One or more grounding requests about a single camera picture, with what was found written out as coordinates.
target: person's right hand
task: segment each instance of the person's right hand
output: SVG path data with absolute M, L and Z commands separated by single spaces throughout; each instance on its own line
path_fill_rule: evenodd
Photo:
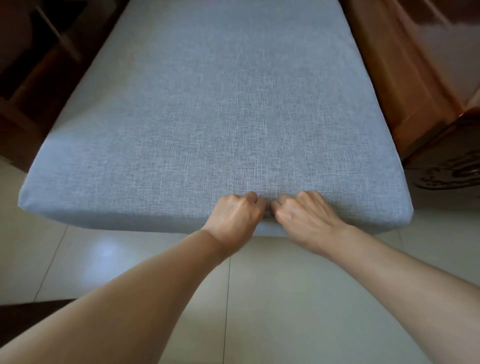
M 289 238 L 315 254 L 327 255 L 328 245 L 349 227 L 317 191 L 281 194 L 271 209 Z

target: clenched fist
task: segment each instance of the clenched fist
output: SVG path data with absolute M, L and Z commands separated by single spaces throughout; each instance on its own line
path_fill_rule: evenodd
M 210 233 L 221 244 L 224 258 L 227 258 L 252 238 L 264 215 L 266 204 L 267 201 L 255 192 L 247 192 L 244 196 L 222 196 L 202 230 Z
M 317 191 L 281 194 L 271 207 L 291 240 L 320 255 L 326 255 L 328 245 L 349 226 Z

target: gray cushion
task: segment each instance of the gray cushion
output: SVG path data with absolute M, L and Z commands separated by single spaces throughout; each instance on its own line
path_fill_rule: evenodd
M 20 206 L 191 232 L 223 194 L 315 189 L 368 231 L 412 206 L 336 0 L 132 0 L 48 135 Z M 284 235 L 274 221 L 257 235 Z

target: person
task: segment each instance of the person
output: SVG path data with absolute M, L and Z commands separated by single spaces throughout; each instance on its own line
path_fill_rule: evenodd
M 203 279 L 253 235 L 267 201 L 221 197 L 205 226 L 33 326 L 0 363 L 157 363 Z M 292 241 L 343 268 L 435 363 L 480 360 L 480 289 L 344 223 L 316 191 L 271 203 Z

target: sofa cushion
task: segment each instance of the sofa cushion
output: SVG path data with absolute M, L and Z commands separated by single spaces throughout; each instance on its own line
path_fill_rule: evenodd
M 85 228 L 192 232 L 223 194 L 309 189 L 370 232 L 412 216 L 337 0 L 132 0 L 19 204 Z M 285 234 L 268 218 L 255 233 Z

